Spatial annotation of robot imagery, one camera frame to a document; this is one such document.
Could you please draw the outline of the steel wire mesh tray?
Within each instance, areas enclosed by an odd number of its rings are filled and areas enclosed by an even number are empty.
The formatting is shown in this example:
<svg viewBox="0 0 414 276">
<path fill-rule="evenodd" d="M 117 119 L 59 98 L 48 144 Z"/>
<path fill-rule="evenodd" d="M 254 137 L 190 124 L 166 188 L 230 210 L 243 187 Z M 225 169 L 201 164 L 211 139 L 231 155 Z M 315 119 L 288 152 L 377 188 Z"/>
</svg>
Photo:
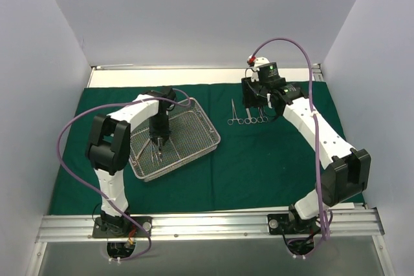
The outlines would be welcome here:
<svg viewBox="0 0 414 276">
<path fill-rule="evenodd" d="M 169 113 L 169 140 L 162 146 L 162 162 L 155 156 L 151 142 L 138 160 L 134 153 L 149 138 L 149 122 L 146 120 L 131 133 L 129 162 L 135 176 L 144 182 L 170 173 L 214 150 L 221 137 L 207 114 L 195 98 L 189 107 L 176 107 Z"/>
</svg>

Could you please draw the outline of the steel surgical forceps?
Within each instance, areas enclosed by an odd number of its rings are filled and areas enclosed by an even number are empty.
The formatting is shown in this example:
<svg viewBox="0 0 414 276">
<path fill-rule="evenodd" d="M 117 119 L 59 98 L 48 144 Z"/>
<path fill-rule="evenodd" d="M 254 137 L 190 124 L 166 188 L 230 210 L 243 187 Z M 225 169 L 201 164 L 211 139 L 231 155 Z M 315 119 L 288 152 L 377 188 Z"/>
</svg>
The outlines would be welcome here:
<svg viewBox="0 0 414 276">
<path fill-rule="evenodd" d="M 258 123 L 267 123 L 268 122 L 268 117 L 266 115 L 263 114 L 263 111 L 261 110 L 261 108 L 257 109 L 258 111 L 258 117 L 256 118 Z"/>
</svg>

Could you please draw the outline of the steel tweezers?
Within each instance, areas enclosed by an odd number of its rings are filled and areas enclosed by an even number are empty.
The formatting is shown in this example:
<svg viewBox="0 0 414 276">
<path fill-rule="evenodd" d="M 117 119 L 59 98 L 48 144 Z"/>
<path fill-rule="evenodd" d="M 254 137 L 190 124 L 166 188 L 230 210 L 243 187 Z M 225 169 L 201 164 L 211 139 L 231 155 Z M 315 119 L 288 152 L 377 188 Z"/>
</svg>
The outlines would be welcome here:
<svg viewBox="0 0 414 276">
<path fill-rule="evenodd" d="M 140 147 L 140 149 L 138 150 L 138 152 L 134 153 L 134 159 L 138 160 L 140 158 L 140 156 L 142 155 L 142 153 L 145 151 L 146 147 L 148 145 L 151 144 L 151 140 L 148 138 Z"/>
</svg>

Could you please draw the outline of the steel surgical scissors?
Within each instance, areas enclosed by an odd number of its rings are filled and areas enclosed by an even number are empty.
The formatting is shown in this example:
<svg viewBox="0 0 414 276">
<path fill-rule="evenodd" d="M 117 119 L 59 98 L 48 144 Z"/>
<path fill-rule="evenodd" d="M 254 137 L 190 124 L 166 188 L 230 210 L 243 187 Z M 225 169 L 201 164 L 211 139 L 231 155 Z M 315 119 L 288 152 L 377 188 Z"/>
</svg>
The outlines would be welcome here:
<svg viewBox="0 0 414 276">
<path fill-rule="evenodd" d="M 243 125 L 244 120 L 238 117 L 233 99 L 231 99 L 231 106 L 232 106 L 232 117 L 227 120 L 227 124 L 229 126 L 232 126 L 233 124 Z"/>
</svg>

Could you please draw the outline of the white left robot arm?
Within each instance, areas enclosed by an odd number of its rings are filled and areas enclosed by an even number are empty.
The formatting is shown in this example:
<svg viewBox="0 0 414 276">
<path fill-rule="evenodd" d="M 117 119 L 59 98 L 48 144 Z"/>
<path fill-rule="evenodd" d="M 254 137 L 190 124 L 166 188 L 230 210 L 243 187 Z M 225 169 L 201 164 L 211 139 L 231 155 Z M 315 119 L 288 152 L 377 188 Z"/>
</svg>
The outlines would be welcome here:
<svg viewBox="0 0 414 276">
<path fill-rule="evenodd" d="M 168 111 L 176 97 L 172 87 L 162 87 L 138 95 L 134 105 L 93 119 L 85 155 L 103 193 L 101 221 L 116 237 L 123 237 L 131 227 L 130 219 L 123 216 L 129 207 L 123 172 L 129 162 L 131 132 L 147 120 L 150 141 L 160 153 L 169 140 Z"/>
</svg>

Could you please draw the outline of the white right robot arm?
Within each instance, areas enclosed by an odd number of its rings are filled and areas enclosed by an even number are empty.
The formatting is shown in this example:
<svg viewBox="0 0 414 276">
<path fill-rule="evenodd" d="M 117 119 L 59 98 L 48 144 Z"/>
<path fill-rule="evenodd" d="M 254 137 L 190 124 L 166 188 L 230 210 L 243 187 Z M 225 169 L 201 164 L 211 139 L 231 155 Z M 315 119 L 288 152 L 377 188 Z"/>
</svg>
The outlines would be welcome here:
<svg viewBox="0 0 414 276">
<path fill-rule="evenodd" d="M 297 83 L 288 83 L 267 58 L 248 61 L 251 76 L 242 80 L 245 108 L 268 107 L 290 122 L 312 147 L 316 156 L 314 190 L 290 206 L 288 227 L 297 233 L 329 208 L 366 190 L 371 156 L 346 142 L 311 103 L 309 93 Z"/>
</svg>

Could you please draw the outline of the dark green surgical cloth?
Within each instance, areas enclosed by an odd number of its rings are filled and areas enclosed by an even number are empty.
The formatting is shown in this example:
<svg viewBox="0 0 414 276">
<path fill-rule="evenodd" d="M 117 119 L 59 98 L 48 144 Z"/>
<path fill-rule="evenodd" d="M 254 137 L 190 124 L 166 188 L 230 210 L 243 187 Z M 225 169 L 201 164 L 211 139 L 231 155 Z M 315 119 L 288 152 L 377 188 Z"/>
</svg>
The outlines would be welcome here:
<svg viewBox="0 0 414 276">
<path fill-rule="evenodd" d="M 149 182 L 124 170 L 125 194 L 134 214 L 184 213 L 288 206 L 313 190 L 314 151 L 288 121 L 233 124 L 231 99 L 239 118 L 246 116 L 238 84 L 183 85 L 221 136 L 213 152 Z M 98 179 L 85 157 L 93 107 L 114 111 L 115 103 L 133 101 L 141 87 L 85 89 L 69 132 L 49 206 L 51 215 L 89 215 L 101 202 L 93 191 Z"/>
</svg>

